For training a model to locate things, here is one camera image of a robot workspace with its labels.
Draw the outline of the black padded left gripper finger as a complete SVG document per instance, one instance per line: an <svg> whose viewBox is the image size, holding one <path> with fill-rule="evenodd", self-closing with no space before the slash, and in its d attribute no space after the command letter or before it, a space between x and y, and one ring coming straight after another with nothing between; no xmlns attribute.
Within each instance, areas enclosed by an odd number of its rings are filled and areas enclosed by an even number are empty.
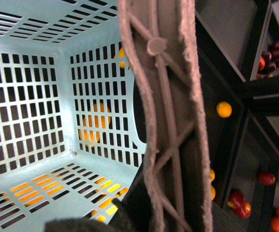
<svg viewBox="0 0 279 232"><path fill-rule="evenodd" d="M126 205L118 198L114 198L112 203L118 208L118 215L121 222L117 227L104 224L94 219L69 218L52 220L45 223L45 232L137 232L132 220L129 217Z"/></svg>

